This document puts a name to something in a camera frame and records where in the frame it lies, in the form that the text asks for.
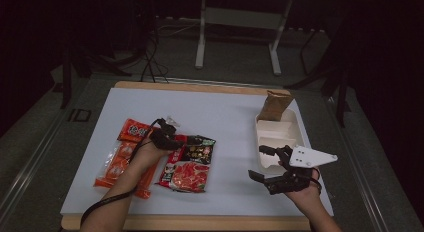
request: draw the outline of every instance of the snack package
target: snack package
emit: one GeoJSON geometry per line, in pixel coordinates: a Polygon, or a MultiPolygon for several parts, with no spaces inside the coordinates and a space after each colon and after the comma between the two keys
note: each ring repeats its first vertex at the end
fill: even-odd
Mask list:
{"type": "Polygon", "coordinates": [[[168,157],[157,184],[181,192],[205,192],[216,141],[199,135],[177,135],[176,140],[185,144],[168,157]]]}
{"type": "MultiPolygon", "coordinates": [[[[127,119],[118,135],[115,147],[109,153],[104,168],[96,177],[94,186],[111,188],[118,177],[125,171],[133,149],[141,141],[150,126],[127,119]]],[[[150,197],[149,186],[156,171],[157,164],[149,168],[140,178],[135,195],[148,199],[150,197]]]]}
{"type": "Polygon", "coordinates": [[[276,93],[268,90],[268,97],[257,120],[280,121],[284,110],[287,109],[292,100],[293,97],[290,94],[276,93]]]}

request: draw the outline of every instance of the red snack package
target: red snack package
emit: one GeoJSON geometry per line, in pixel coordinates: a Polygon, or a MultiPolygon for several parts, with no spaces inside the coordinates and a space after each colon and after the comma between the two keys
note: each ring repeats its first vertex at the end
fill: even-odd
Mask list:
{"type": "MultiPolygon", "coordinates": [[[[96,177],[94,186],[111,188],[118,177],[125,171],[128,161],[138,142],[143,139],[149,125],[140,123],[133,119],[127,119],[119,133],[116,147],[109,154],[104,170],[96,177]]],[[[138,182],[135,195],[148,199],[150,197],[149,186],[156,171],[157,163],[149,168],[138,182]]]]}
{"type": "Polygon", "coordinates": [[[168,158],[157,184],[176,191],[205,192],[215,140],[202,136],[178,135],[185,145],[168,158]]]}

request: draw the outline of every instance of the cable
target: cable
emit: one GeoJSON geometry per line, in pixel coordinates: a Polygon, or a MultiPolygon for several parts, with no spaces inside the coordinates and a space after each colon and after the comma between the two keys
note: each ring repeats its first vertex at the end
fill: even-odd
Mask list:
{"type": "MultiPolygon", "coordinates": [[[[159,121],[159,119],[156,119],[150,126],[149,126],[149,128],[146,130],[146,132],[144,133],[144,137],[140,140],[140,142],[138,142],[137,143],[137,145],[135,146],[135,148],[134,148],[134,150],[133,150],[133,153],[131,154],[131,157],[128,159],[128,164],[129,163],[131,163],[131,161],[134,159],[134,157],[135,157],[135,155],[137,154],[137,151],[141,148],[141,147],[143,147],[143,146],[145,146],[146,144],[149,144],[151,141],[149,141],[149,142],[147,142],[147,143],[143,143],[143,141],[144,141],[144,139],[145,138],[147,138],[149,135],[150,135],[150,132],[152,131],[152,129],[153,129],[153,126],[157,123],[159,121]]],[[[85,222],[85,220],[88,218],[88,216],[93,212],[93,211],[95,211],[96,209],[98,209],[98,208],[100,208],[100,207],[102,207],[102,206],[104,206],[104,205],[107,205],[107,204],[110,204],[110,203],[112,203],[112,202],[115,202],[115,201],[118,201],[118,200],[121,200],[121,199],[125,199],[125,198],[127,198],[127,197],[129,197],[130,195],[132,195],[133,193],[135,193],[137,191],[137,186],[135,186],[134,187],[134,189],[132,189],[131,191],[128,191],[128,192],[125,192],[125,193],[122,193],[122,194],[119,194],[119,195],[115,195],[115,196],[112,196],[112,197],[109,197],[109,198],[106,198],[106,199],[102,199],[102,200],[100,200],[99,202],[97,202],[97,203],[95,203],[95,204],[93,204],[93,205],[91,205],[85,212],[84,212],[84,214],[82,215],[82,217],[81,217],[81,222],[80,222],[80,227],[82,227],[82,225],[84,224],[84,222],[85,222]]]]}

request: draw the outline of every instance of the floor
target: floor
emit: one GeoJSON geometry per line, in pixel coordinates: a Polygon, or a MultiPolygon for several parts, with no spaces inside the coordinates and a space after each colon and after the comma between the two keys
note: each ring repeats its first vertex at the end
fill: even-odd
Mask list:
{"type": "MultiPolygon", "coordinates": [[[[280,77],[271,72],[267,48],[270,34],[269,31],[208,27],[205,63],[203,69],[199,70],[194,67],[198,22],[160,21],[159,43],[150,43],[148,49],[148,54],[154,55],[154,60],[151,60],[154,77],[146,70],[143,80],[281,88],[305,78],[299,51],[308,34],[293,30],[284,33],[278,49],[283,69],[280,77]]],[[[325,34],[319,33],[306,48],[304,56],[308,70],[318,63],[328,42],[325,34]]],[[[117,52],[118,58],[127,55],[127,52],[117,52]]],[[[113,87],[119,80],[141,80],[146,64],[146,60],[141,58],[123,66],[122,70],[131,74],[126,77],[116,76],[93,64],[93,74],[89,79],[73,75],[73,99],[66,109],[60,109],[61,93],[50,91],[0,139],[0,197],[4,199],[0,206],[0,231],[58,231],[61,205],[96,124],[95,120],[84,126],[81,123],[66,123],[72,108],[91,106],[97,113],[93,117],[97,118],[107,96],[107,88],[113,87]],[[84,97],[87,94],[96,95],[98,99],[87,100],[84,97]],[[61,153],[69,151],[69,148],[74,153],[61,153]]],[[[57,82],[61,80],[60,73],[61,67],[52,71],[57,82]]],[[[316,81],[300,91],[319,97],[322,83],[323,80],[316,81]]],[[[365,189],[362,201],[365,207],[380,210],[368,211],[377,219],[371,221],[372,224],[367,228],[373,228],[369,231],[422,231],[390,166],[387,166],[384,151],[352,90],[348,93],[348,105],[349,109],[345,113],[346,128],[341,129],[340,133],[346,137],[347,147],[354,151],[364,151],[351,158],[351,164],[357,166],[355,168],[358,171],[354,177],[357,180],[350,183],[365,189]],[[375,178],[372,173],[389,175],[382,179],[375,178]],[[377,198],[377,201],[370,200],[370,197],[377,198]],[[393,206],[398,208],[397,211],[393,211],[393,206]]],[[[346,228],[346,231],[357,230],[353,227],[346,228]]]]}

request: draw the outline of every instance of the gray floor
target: gray floor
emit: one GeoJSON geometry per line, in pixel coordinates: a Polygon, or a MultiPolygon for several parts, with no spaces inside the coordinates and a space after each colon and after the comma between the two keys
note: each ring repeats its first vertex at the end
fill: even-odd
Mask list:
{"type": "MultiPolygon", "coordinates": [[[[160,30],[154,56],[159,65],[153,66],[156,80],[165,82],[160,74],[166,73],[166,78],[173,83],[281,88],[305,78],[298,53],[308,35],[301,31],[284,33],[278,49],[283,75],[276,77],[271,71],[267,48],[267,38],[272,33],[208,27],[204,68],[197,70],[194,63],[198,28],[194,25],[174,33],[195,23],[162,22],[182,27],[160,30]]],[[[309,69],[319,61],[327,44],[326,36],[318,34],[307,47],[305,58],[309,69]]],[[[149,51],[152,53],[154,46],[151,45],[149,51]]],[[[67,109],[59,109],[61,94],[48,92],[0,139],[0,197],[8,200],[3,201],[0,208],[2,213],[7,212],[1,214],[1,231],[57,231],[60,228],[60,208],[109,89],[119,80],[140,80],[145,64],[140,61],[123,68],[133,74],[131,77],[117,77],[93,65],[95,71],[90,79],[74,77],[74,96],[67,109]],[[87,123],[67,121],[73,108],[90,109],[92,119],[87,123]],[[25,166],[29,165],[28,161],[38,161],[31,163],[38,166],[25,166]],[[14,184],[21,184],[23,188],[13,187],[14,184]]],[[[58,68],[52,74],[57,77],[60,72],[58,68]]],[[[150,76],[144,79],[152,81],[150,76]]],[[[323,176],[328,178],[326,186],[332,196],[337,222],[344,231],[423,231],[354,91],[348,91],[349,111],[345,113],[346,128],[343,129],[334,118],[332,98],[320,95],[322,82],[316,81],[292,93],[302,98],[300,108],[308,134],[313,134],[310,136],[312,146],[346,152],[340,154],[343,156],[340,163],[322,168],[323,176]],[[339,138],[340,143],[332,144],[328,138],[339,138]]]]}

